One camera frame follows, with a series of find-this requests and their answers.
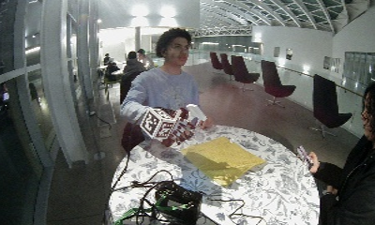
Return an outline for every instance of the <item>patterned tablecloth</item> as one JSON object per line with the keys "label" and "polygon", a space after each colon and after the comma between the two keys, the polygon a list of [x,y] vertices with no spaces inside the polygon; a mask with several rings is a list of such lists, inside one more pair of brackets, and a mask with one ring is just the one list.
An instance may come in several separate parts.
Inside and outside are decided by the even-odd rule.
{"label": "patterned tablecloth", "polygon": [[[211,181],[180,153],[188,146],[217,137],[228,137],[248,152],[267,161],[260,171],[249,170],[229,187],[221,187]],[[126,167],[126,162],[124,158],[116,169],[112,184]],[[132,181],[147,181],[160,170],[167,170],[172,174],[175,182],[181,187],[207,194],[203,204],[216,207],[207,216],[220,224],[229,224],[225,221],[227,215],[243,202],[220,202],[213,199],[244,200],[244,207],[236,213],[264,218],[260,221],[259,218],[235,217],[236,224],[251,225],[259,221],[267,225],[317,224],[319,194],[308,169],[281,144],[259,133],[236,127],[213,126],[208,130],[196,130],[193,138],[179,146],[165,148],[157,142],[152,142],[145,149],[136,146],[131,151],[128,170],[116,187],[127,187]],[[169,180],[169,175],[159,172],[153,180]],[[114,221],[131,208],[139,206],[145,192],[147,189],[143,187],[128,187],[111,194],[108,206]],[[197,224],[213,224],[211,220],[200,217]]]}

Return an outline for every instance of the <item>light blue sweater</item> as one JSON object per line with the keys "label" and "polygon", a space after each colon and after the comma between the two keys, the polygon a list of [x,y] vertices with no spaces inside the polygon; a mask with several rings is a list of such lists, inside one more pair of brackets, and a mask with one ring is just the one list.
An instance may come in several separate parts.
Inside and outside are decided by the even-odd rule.
{"label": "light blue sweater", "polygon": [[192,75],[184,71],[169,75],[156,67],[135,78],[122,105],[122,116],[133,123],[148,107],[176,111],[188,104],[199,105],[199,88]]}

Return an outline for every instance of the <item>floor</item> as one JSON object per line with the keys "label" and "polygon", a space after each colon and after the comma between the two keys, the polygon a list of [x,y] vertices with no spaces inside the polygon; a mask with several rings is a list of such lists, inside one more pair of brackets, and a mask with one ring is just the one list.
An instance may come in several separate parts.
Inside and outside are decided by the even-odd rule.
{"label": "floor", "polygon": [[[215,124],[259,132],[292,151],[301,145],[321,161],[344,165],[348,151],[359,140],[355,135],[339,127],[332,130],[337,137],[323,139],[320,132],[309,129],[316,126],[312,111],[287,98],[281,99],[284,108],[267,106],[271,96],[263,86],[251,84],[253,91],[243,91],[241,85],[225,73],[215,72],[209,63],[184,67],[184,71],[196,78],[201,109]],[[110,88],[108,100],[104,87],[95,86],[91,104],[95,115],[80,122],[90,163],[74,163],[70,168],[59,152],[50,187],[48,225],[102,224],[112,174],[124,157],[120,134],[126,122],[119,116],[119,84]]]}

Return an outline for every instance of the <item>person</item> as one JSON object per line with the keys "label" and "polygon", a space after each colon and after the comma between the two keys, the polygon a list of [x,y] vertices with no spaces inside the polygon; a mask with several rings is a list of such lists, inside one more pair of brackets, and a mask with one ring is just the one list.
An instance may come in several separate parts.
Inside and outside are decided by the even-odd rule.
{"label": "person", "polygon": [[364,136],[351,150],[343,168],[320,162],[308,154],[313,177],[325,182],[325,195],[320,199],[320,224],[375,225],[375,83],[364,94]]}
{"label": "person", "polygon": [[[159,57],[164,57],[164,64],[135,78],[122,104],[122,116],[131,123],[139,121],[148,108],[177,111],[188,104],[199,105],[197,83],[192,75],[181,70],[188,60],[189,43],[191,35],[180,28],[171,28],[159,37],[155,51]],[[209,128],[211,117],[199,126]]]}
{"label": "person", "polygon": [[115,82],[118,80],[118,76],[112,75],[112,72],[120,70],[120,68],[116,66],[115,62],[108,62],[108,67],[106,70],[106,77],[108,78],[110,82]]}
{"label": "person", "polygon": [[147,52],[143,49],[137,50],[137,60],[143,63],[147,70],[151,70],[153,68],[152,59],[147,56]]}
{"label": "person", "polygon": [[127,64],[123,70],[124,74],[133,73],[133,72],[143,72],[147,70],[143,63],[137,61],[136,55],[137,55],[136,51],[128,52]]}
{"label": "person", "polygon": [[110,54],[106,53],[104,56],[106,56],[106,57],[104,57],[104,59],[103,59],[103,65],[107,66],[107,65],[108,65],[108,62],[110,62]]}

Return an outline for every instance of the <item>yellow paper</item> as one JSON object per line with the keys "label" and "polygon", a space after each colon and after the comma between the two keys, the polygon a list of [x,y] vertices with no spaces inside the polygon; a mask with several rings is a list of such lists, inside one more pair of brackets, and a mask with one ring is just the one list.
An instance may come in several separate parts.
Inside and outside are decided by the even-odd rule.
{"label": "yellow paper", "polygon": [[181,153],[199,170],[224,187],[253,166],[265,163],[227,137],[195,144],[181,150]]}

